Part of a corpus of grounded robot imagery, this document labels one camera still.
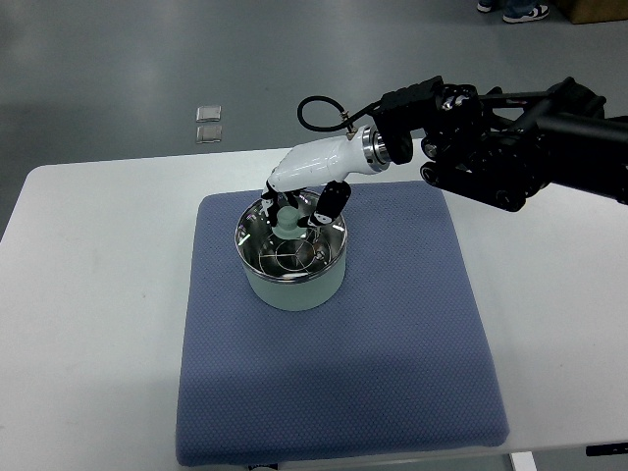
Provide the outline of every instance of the metal screw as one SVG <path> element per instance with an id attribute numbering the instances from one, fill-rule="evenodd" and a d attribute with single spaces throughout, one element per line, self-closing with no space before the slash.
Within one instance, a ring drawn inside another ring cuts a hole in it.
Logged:
<path id="1" fill-rule="evenodd" d="M 438 150 L 439 150 L 438 147 L 434 144 L 425 144 L 425 147 L 423 149 L 423 151 L 425 152 L 425 155 L 427 155 L 431 159 L 436 158 L 436 156 L 438 155 Z"/>

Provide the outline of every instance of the cardboard box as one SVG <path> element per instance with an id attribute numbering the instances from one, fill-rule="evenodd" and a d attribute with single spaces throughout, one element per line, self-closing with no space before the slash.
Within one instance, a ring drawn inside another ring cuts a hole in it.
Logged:
<path id="1" fill-rule="evenodd" d="M 553 0 L 574 25 L 628 20 L 628 0 Z"/>

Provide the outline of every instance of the black cable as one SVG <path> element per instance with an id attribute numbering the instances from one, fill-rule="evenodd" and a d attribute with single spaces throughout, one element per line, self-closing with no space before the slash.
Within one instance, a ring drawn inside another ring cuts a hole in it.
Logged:
<path id="1" fill-rule="evenodd" d="M 350 130 L 351 125 L 354 122 L 362 118 L 364 115 L 370 113 L 371 111 L 373 111 L 375 108 L 377 108 L 380 105 L 380 102 L 376 101 L 374 103 L 371 103 L 370 105 L 365 106 L 360 111 L 355 113 L 353 116 L 347 117 L 347 119 L 342 121 L 342 123 L 340 123 L 339 125 L 321 127 L 321 126 L 310 125 L 307 121 L 305 121 L 305 118 L 303 118 L 303 108 L 305 107 L 305 105 L 313 101 L 322 101 L 325 103 L 329 103 L 330 105 L 334 106 L 341 114 L 346 113 L 346 111 L 344 110 L 344 108 L 342 108 L 342 105 L 340 105 L 338 101 L 336 101 L 334 98 L 330 98 L 329 96 L 312 95 L 302 100 L 296 107 L 296 117 L 298 118 L 298 121 L 301 123 L 301 125 L 304 128 L 310 131 L 315 131 L 315 132 L 334 132 L 334 131 L 343 130 L 345 128 Z"/>

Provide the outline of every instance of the robotic arm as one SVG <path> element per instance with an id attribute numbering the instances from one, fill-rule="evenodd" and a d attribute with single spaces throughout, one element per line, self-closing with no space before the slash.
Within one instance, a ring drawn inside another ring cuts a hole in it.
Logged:
<path id="1" fill-rule="evenodd" d="M 303 107 L 325 101 L 340 111 L 342 123 L 319 128 L 305 122 Z M 421 168 L 425 182 L 447 191 L 518 211 L 528 197 L 551 182 L 615 198 L 628 204 L 628 117 L 605 119 L 605 98 L 567 78 L 545 92 L 478 95 L 472 85 L 445 84 L 441 77 L 386 93 L 349 117 L 323 96 L 303 100 L 299 121 L 312 131 L 347 129 L 336 136 L 297 145 L 273 171 L 262 193 L 271 224 L 278 198 L 295 198 L 307 186 L 326 183 L 318 207 L 301 227 L 331 223 L 342 211 L 350 173 L 374 175 L 412 160 L 410 132 L 423 129 L 423 152 L 432 162 Z M 495 109 L 519 108 L 514 121 Z M 364 115 L 375 126 L 356 129 Z"/>

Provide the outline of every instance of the small square tile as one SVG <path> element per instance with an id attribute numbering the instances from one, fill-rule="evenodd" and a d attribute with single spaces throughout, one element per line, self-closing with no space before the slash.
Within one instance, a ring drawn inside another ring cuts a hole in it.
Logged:
<path id="1" fill-rule="evenodd" d="M 223 138 L 222 126 L 199 126 L 196 130 L 196 143 L 220 142 Z"/>
<path id="2" fill-rule="evenodd" d="M 199 106 L 196 110 L 196 122 L 220 121 L 222 107 L 218 105 Z"/>

